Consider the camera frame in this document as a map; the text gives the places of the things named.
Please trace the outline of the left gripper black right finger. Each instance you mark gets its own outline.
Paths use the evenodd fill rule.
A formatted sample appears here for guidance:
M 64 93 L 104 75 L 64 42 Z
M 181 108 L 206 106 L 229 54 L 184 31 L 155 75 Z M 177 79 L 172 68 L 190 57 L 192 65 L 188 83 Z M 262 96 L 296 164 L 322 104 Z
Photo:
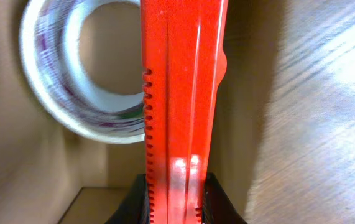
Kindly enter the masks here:
M 205 179 L 201 222 L 203 224 L 247 224 L 213 173 Z

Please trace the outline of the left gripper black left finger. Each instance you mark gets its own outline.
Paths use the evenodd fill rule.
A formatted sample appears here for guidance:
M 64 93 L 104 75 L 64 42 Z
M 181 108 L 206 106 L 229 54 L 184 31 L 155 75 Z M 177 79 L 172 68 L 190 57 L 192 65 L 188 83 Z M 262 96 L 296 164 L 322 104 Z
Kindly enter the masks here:
M 139 174 L 124 200 L 104 224 L 149 224 L 147 191 L 145 174 Z

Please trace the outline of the brown cardboard box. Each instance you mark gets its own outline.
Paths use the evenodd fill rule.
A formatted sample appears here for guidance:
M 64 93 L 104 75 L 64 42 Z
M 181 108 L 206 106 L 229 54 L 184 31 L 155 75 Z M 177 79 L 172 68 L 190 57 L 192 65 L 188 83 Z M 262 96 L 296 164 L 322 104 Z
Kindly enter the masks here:
M 0 1 L 0 223 L 106 223 L 137 175 L 144 145 L 104 144 L 55 121 L 25 79 L 19 25 L 25 1 Z M 265 128 L 287 1 L 230 1 L 209 170 L 238 213 Z

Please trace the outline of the red utility knife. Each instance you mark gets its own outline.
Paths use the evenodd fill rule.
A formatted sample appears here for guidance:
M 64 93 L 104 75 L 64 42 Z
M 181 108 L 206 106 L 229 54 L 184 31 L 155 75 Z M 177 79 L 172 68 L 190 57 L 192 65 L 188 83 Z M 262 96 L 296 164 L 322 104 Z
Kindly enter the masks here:
M 227 0 L 141 2 L 150 223 L 201 223 Z

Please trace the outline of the white masking tape roll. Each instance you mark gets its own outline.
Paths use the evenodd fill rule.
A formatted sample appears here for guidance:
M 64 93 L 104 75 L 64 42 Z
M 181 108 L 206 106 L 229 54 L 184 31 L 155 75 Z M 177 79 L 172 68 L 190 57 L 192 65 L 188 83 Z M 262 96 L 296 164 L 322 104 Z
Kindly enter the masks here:
M 29 1 L 19 29 L 25 77 L 42 106 L 69 130 L 107 144 L 144 140 L 143 94 L 120 95 L 90 80 L 79 56 L 85 19 L 118 0 Z

